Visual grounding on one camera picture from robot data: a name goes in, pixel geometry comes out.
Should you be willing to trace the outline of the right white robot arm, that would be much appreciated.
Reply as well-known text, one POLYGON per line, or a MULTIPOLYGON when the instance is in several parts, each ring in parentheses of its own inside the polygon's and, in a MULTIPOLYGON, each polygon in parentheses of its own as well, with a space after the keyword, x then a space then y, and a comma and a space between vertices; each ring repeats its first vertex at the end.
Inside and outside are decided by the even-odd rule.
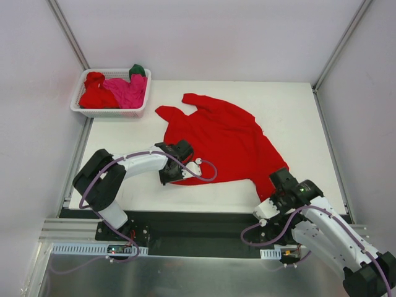
POLYGON ((359 235, 312 181, 298 182, 287 169, 270 175, 275 187, 267 199, 285 244, 302 244, 343 278, 348 296, 391 296, 395 256, 380 252, 359 235))

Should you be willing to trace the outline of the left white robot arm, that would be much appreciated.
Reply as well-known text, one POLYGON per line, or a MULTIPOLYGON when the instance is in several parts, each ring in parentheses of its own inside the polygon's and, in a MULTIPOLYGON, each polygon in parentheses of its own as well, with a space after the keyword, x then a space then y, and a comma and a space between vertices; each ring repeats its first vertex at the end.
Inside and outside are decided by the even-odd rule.
POLYGON ((177 144, 156 143, 130 157, 97 150, 75 176, 72 185, 93 211, 110 224, 109 232, 123 241, 131 226, 125 211, 116 202, 124 180, 149 171, 157 171, 165 185, 200 176, 200 166, 192 160, 194 150, 185 140, 177 144))

